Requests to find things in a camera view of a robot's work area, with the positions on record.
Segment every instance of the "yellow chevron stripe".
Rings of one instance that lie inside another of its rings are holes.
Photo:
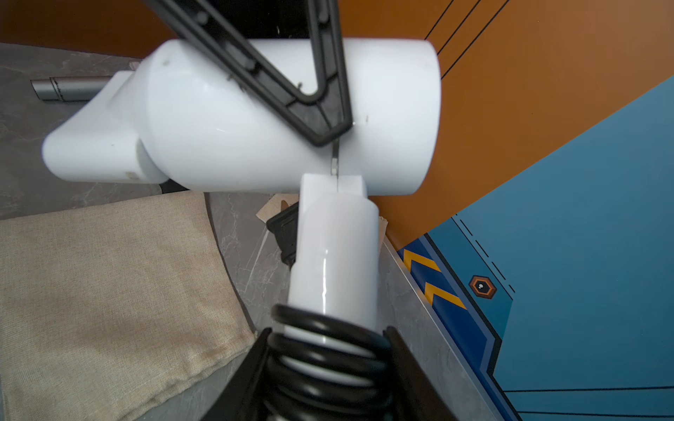
[[[417,263],[421,263],[422,265],[426,267],[430,267],[431,269],[435,269],[437,271],[440,271],[440,268],[435,264],[434,261],[424,257],[420,256],[416,253],[412,253],[411,251],[405,250],[402,254],[402,262],[405,264],[405,267],[407,270],[412,270],[412,262],[415,261]]]
[[[464,303],[461,302],[461,300],[456,295],[450,294],[445,290],[441,290],[437,286],[431,285],[428,282],[426,282],[424,295],[426,296],[428,302],[431,303],[431,305],[433,305],[433,298],[437,295],[438,297],[444,298],[445,300],[451,302],[452,304],[459,306],[464,310],[467,310],[466,306],[464,306]]]

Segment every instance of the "black coil spring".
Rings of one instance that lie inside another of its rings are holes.
[[[270,353],[266,372],[270,387],[264,403],[273,414],[289,421],[392,419],[388,362],[391,345],[386,338],[350,323],[280,304],[272,308],[272,318],[284,325],[365,348],[375,355],[375,358],[357,356],[272,333],[267,340]],[[284,362],[283,356],[361,377],[371,385],[351,386],[318,379],[295,370]]]

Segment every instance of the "black line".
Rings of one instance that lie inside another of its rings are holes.
[[[437,22],[435,23],[435,25],[433,25],[433,27],[431,28],[431,30],[428,31],[428,35],[426,35],[426,38],[424,38],[425,40],[427,40],[428,37],[431,36],[431,32],[432,32],[432,31],[435,29],[435,27],[440,23],[440,21],[442,20],[442,17],[445,15],[445,13],[447,13],[447,9],[450,8],[450,6],[452,5],[453,2],[454,2],[454,0],[450,1],[450,4],[448,4],[447,7],[445,7],[445,11],[442,12],[442,14],[441,14],[440,17],[437,19]]]
[[[482,248],[482,245],[480,244],[480,242],[479,242],[478,240],[475,240],[475,242],[477,243],[478,246],[480,246],[480,250],[482,250],[482,253],[484,253],[485,256],[489,257],[489,255],[487,254],[487,252]]]
[[[461,227],[459,227],[459,224],[457,224],[456,221],[455,221],[453,218],[450,218],[450,219],[453,221],[454,225],[456,225],[456,227],[459,229],[459,231],[461,231]],[[477,255],[480,257],[480,259],[482,259],[482,263],[484,263],[485,266],[487,266],[487,269],[489,269],[489,272],[490,272],[491,275],[494,277],[494,279],[498,281],[498,283],[499,283],[499,285],[501,286],[501,288],[503,288],[503,291],[505,291],[505,293],[506,293],[506,294],[510,297],[510,299],[512,300],[512,296],[510,296],[510,293],[508,292],[508,290],[506,290],[506,287],[503,286],[503,283],[502,283],[501,280],[496,276],[496,273],[494,273],[494,271],[491,270],[491,268],[489,267],[489,265],[487,265],[487,262],[484,260],[484,258],[483,258],[482,255],[480,254],[480,252],[477,251],[477,249],[475,248],[475,246],[472,244],[472,241],[470,241],[470,240],[468,239],[468,237],[466,236],[466,233],[463,232],[463,231],[461,231],[461,234],[463,234],[464,238],[466,239],[466,241],[468,241],[468,243],[470,244],[470,246],[472,247],[472,249],[475,250],[475,254],[477,254]]]
[[[496,14],[489,20],[489,22],[487,22],[487,24],[485,25],[485,27],[482,28],[482,30],[480,31],[479,34],[477,34],[477,36],[475,37],[475,39],[473,39],[473,40],[470,42],[470,44],[468,44],[468,46],[466,47],[466,49],[464,50],[464,52],[461,53],[461,55],[459,56],[459,58],[456,59],[456,60],[454,61],[454,63],[450,66],[449,69],[447,69],[447,71],[445,72],[445,74],[443,74],[442,77],[441,77],[440,79],[443,79],[443,78],[447,75],[447,73],[449,73],[450,70],[452,70],[452,68],[456,65],[456,63],[457,63],[459,60],[461,60],[461,57],[463,57],[464,54],[466,54],[466,51],[468,51],[468,49],[469,49],[470,46],[475,42],[475,40],[477,40],[477,38],[478,38],[480,35],[482,35],[482,33],[485,31],[485,29],[487,29],[487,26],[489,26],[489,24],[490,24],[490,23],[491,23],[491,22],[492,22],[498,15],[499,15],[499,13],[501,13],[501,10],[503,10],[503,8],[508,4],[508,1],[510,1],[510,0],[505,0],[505,3],[501,6],[501,8],[498,9],[498,11],[496,12]]]
[[[674,415],[617,415],[617,414],[583,414],[580,412],[536,412],[518,411],[520,414],[545,414],[545,415],[581,415],[581,416],[608,416],[615,418],[672,418]]]
[[[474,5],[474,6],[472,7],[472,9],[470,10],[470,12],[468,12],[468,14],[466,15],[466,17],[465,17],[465,18],[461,21],[461,23],[459,24],[459,26],[457,26],[456,29],[454,30],[454,32],[452,32],[452,35],[450,35],[450,37],[445,41],[445,43],[442,44],[442,47],[440,47],[440,51],[437,52],[437,55],[440,55],[440,53],[442,53],[442,50],[445,48],[445,45],[447,45],[447,43],[448,43],[449,41],[451,41],[451,39],[454,37],[454,34],[456,33],[456,31],[458,31],[459,28],[461,28],[461,25],[463,25],[463,23],[466,21],[466,19],[468,19],[468,16],[470,16],[470,14],[472,13],[472,11],[475,10],[475,8],[477,7],[477,5],[480,4],[480,1],[482,1],[482,0],[477,0],[477,3],[475,3],[475,5]]]
[[[496,268],[497,271],[499,271],[499,273],[501,273],[501,270],[499,269],[498,266],[496,266],[496,263],[494,263],[494,262],[492,261],[491,264],[494,265],[494,267]]]
[[[468,231],[468,233],[470,234],[470,236],[472,236],[472,232],[470,232],[470,230],[468,229],[468,227],[466,226],[466,224],[464,224],[463,220],[460,220],[460,221],[461,221],[461,224],[463,224],[463,226],[466,228],[466,231]]]
[[[674,386],[647,386],[647,387],[597,387],[596,389],[537,389],[537,390],[506,390],[508,393],[517,392],[594,392],[594,391],[616,391],[616,390],[654,390],[654,389],[674,389]]]

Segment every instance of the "gray marble floor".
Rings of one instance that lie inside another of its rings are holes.
[[[81,104],[45,104],[29,80],[65,75],[110,75],[129,59],[0,44],[0,219],[41,214],[159,194],[156,185],[66,183],[42,163],[44,136]],[[208,209],[230,279],[251,327],[271,323],[270,307],[285,302],[290,273],[276,240],[255,213],[269,195],[211,193]],[[501,419],[458,353],[436,325],[432,309],[410,281],[390,243],[379,258],[377,328],[398,328],[433,386],[461,421]],[[239,356],[140,420],[199,420],[221,393],[244,356]],[[0,421],[3,414],[0,410]]]

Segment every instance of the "black plastic part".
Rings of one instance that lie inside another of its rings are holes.
[[[276,304],[272,307],[272,318],[284,325],[365,348],[379,358],[388,359],[391,352],[391,345],[383,336],[332,317]]]
[[[162,189],[162,194],[166,193],[177,193],[179,191],[189,190],[187,187],[181,186],[175,181],[168,179],[167,181],[161,183],[159,187]]]
[[[396,419],[424,421],[457,421],[445,406],[398,330],[389,326],[384,337],[391,343],[393,394]]]
[[[262,403],[266,390],[266,372],[269,347],[267,338],[271,327],[264,329],[248,351],[222,394],[206,412],[202,421],[262,421],[267,410]]]
[[[307,0],[318,86],[311,95],[286,79],[208,0],[146,3],[314,146],[327,145],[353,125],[337,0]]]
[[[295,263],[298,219],[299,202],[287,207],[267,221],[267,229],[276,237],[276,244],[281,249],[281,261],[289,267]]]
[[[271,414],[290,421],[456,421],[395,328],[388,327],[381,336],[350,323],[279,304],[272,309],[272,318],[358,345],[377,357],[355,358],[279,333],[270,334],[267,328],[203,421],[261,421]],[[315,355],[310,360],[304,359],[311,353]],[[312,364],[332,359],[333,365],[317,365],[341,373],[354,373],[352,368],[360,370],[359,376],[372,380],[373,384],[353,387],[310,377],[286,364],[284,357]]]

